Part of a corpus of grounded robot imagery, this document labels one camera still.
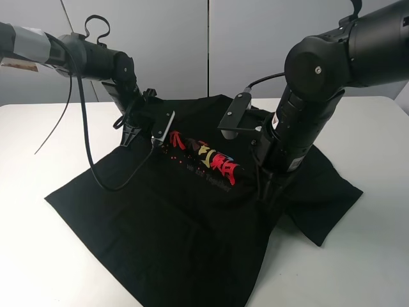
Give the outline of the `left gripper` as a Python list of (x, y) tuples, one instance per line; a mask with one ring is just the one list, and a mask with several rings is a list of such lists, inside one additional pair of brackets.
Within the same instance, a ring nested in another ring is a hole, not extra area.
[(122, 129), (120, 146), (129, 147), (140, 133), (141, 111), (151, 97), (157, 96), (156, 89), (148, 88), (142, 93), (134, 93), (134, 98), (128, 103), (124, 113), (116, 120), (116, 128)]

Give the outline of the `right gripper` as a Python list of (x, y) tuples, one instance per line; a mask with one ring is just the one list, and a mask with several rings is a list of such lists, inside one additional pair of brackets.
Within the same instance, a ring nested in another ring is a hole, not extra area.
[(274, 173), (261, 166), (256, 166), (255, 169), (263, 226), (274, 227), (287, 206), (282, 192), (298, 175), (299, 170), (289, 173)]

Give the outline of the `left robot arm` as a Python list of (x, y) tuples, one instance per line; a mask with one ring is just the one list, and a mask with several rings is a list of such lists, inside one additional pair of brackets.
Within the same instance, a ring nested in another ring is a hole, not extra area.
[(148, 126), (137, 114), (146, 94), (137, 86), (130, 56), (87, 37), (71, 33), (54, 38), (39, 29), (2, 23), (1, 58), (48, 65), (65, 77), (100, 81), (121, 112), (114, 128), (123, 130), (121, 145), (127, 147)]

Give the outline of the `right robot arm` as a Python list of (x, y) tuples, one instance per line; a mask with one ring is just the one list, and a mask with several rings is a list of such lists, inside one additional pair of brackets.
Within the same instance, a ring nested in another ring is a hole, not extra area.
[(362, 3), (329, 32), (308, 36), (288, 53), (286, 88), (263, 122), (253, 153), (260, 211), (274, 226), (291, 205), (285, 189), (334, 114), (347, 87), (408, 79), (408, 2), (363, 17)]

